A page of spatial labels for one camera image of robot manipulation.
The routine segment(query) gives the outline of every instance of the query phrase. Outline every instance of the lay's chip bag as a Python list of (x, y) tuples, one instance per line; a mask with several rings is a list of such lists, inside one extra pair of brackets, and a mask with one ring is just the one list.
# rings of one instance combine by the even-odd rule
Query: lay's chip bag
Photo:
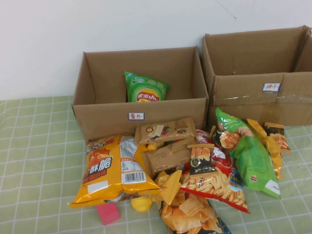
[(145, 145), (134, 137), (117, 135), (88, 144), (87, 169), (71, 208), (94, 206), (114, 200), (121, 193), (154, 194), (159, 187), (145, 173), (141, 156)]
[(124, 72), (129, 102), (162, 101), (170, 85), (148, 77)]
[[(219, 108), (215, 111), (218, 127), (222, 132), (220, 144), (227, 148), (246, 187), (252, 190), (281, 198), (280, 190), (275, 176), (274, 168), (268, 151), (261, 141), (242, 120), (222, 112)], [(237, 141), (229, 141), (238, 135)]]

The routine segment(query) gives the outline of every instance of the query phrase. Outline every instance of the open cardboard box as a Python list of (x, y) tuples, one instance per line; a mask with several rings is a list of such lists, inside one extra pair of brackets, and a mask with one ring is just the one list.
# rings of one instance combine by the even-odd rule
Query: open cardboard box
[[(170, 84), (166, 100), (127, 102), (125, 71)], [(197, 47), (96, 52), (83, 54), (73, 110), (84, 139), (89, 142), (116, 134), (134, 134), (139, 125), (184, 117), (193, 118), (196, 127), (202, 128), (207, 101)]]
[(208, 127), (216, 122), (216, 107), (260, 124), (312, 124), (309, 27), (206, 35), (202, 62)]

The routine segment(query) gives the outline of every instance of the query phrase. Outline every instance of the green checkered tablecloth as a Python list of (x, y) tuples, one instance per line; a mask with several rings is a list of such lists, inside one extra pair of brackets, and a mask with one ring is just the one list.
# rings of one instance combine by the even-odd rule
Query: green checkered tablecloth
[[(70, 209), (85, 170), (85, 144), (72, 97), (0, 101), (1, 234), (166, 234), (155, 205), (146, 213), (118, 203), (104, 227), (94, 207)], [(244, 189), (245, 214), (214, 201), (233, 234), (312, 233), (312, 126), (287, 127), (282, 200)]]

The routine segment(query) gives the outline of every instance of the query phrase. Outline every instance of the white wall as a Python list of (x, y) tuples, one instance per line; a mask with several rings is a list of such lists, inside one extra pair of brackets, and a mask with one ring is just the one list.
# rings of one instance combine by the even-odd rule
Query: white wall
[(82, 52), (312, 26), (311, 0), (0, 0), (0, 100), (74, 93)]

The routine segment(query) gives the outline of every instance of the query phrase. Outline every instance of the red logo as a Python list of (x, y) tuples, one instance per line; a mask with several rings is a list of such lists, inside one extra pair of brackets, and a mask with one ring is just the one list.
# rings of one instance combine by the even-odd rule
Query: red logo
[(146, 92), (139, 92), (139, 94), (136, 97), (136, 100), (140, 101), (141, 99), (145, 99), (148, 101), (159, 101), (159, 97), (155, 96), (154, 94), (150, 94)]

